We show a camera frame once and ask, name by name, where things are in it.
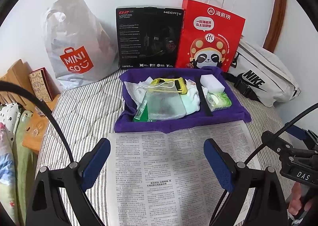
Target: speech bubble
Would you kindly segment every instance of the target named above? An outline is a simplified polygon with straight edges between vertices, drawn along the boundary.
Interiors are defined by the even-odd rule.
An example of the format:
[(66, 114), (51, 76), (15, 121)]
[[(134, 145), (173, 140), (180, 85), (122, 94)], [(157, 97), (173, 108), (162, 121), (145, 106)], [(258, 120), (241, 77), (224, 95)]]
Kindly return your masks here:
[(212, 33), (208, 33), (208, 34), (205, 35), (204, 38), (206, 39), (207, 42), (210, 42), (210, 43), (211, 43), (211, 42), (214, 41), (214, 38), (215, 38), (215, 37), (214, 37), (214, 35), (213, 35)]
[(197, 30), (212, 30), (214, 27), (214, 21), (210, 17), (198, 16), (193, 20), (193, 25)]

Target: gaming headset box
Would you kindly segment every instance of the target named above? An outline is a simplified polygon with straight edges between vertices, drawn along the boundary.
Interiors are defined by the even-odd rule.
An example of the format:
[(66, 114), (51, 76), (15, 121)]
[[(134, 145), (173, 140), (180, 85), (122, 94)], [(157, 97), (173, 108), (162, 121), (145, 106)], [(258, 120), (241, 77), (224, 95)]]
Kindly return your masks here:
[(120, 68), (174, 67), (183, 14), (177, 8), (117, 8)]

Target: newspaper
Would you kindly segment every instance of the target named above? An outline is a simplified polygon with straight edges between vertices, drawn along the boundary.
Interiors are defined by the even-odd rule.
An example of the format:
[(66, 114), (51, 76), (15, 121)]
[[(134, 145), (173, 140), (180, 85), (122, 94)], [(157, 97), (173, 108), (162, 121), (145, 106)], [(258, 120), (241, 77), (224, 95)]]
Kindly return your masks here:
[[(254, 150), (243, 121), (162, 132), (111, 133), (107, 159), (110, 226), (207, 226), (223, 192), (203, 153), (213, 138), (236, 161)], [(260, 169), (255, 157), (250, 168)], [(236, 223), (252, 200), (249, 190)]]

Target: panda face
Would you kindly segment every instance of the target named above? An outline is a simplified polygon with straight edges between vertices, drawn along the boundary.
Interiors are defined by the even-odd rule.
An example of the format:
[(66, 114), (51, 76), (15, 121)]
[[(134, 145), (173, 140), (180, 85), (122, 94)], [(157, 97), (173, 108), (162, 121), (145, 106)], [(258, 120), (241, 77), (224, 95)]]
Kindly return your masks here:
[(199, 50), (194, 59), (196, 60), (197, 67), (202, 68), (204, 66), (217, 66), (220, 62), (221, 53), (213, 48), (206, 48)]

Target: quilted mattress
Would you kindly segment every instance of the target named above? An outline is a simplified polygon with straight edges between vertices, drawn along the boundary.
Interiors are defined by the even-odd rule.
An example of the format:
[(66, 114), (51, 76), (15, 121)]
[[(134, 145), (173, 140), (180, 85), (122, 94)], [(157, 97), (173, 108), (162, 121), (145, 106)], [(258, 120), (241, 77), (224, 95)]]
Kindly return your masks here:
[[(55, 106), (53, 115), (63, 131), (66, 140), (72, 150), (74, 160), (78, 161), (82, 156), (93, 149), (100, 138), (114, 132), (114, 124), (124, 109), (122, 98), (122, 82), (119, 76), (124, 70), (119, 70), (105, 79), (80, 88), (63, 91)], [(261, 135), (269, 130), (276, 132), (282, 126), (282, 122), (275, 112), (274, 107), (268, 108), (257, 101), (243, 97), (232, 85), (228, 83), (241, 104), (249, 111), (252, 122), (247, 123), (252, 141), (255, 147), (261, 144)], [(289, 142), (286, 133), (281, 137)], [(258, 158), (262, 169), (273, 166), (280, 170), (280, 162), (277, 154), (268, 148), (264, 148)], [(42, 166), (50, 170), (64, 168), (69, 164), (69, 159), (61, 139), (55, 129), (49, 123), (42, 142), (37, 171)], [(279, 176), (285, 197), (290, 194), (293, 182)], [(94, 186), (86, 191), (86, 195), (98, 216), (108, 224), (106, 205), (106, 164), (101, 170)], [(68, 201), (66, 192), (61, 190), (62, 200), (72, 225), (79, 225)]]

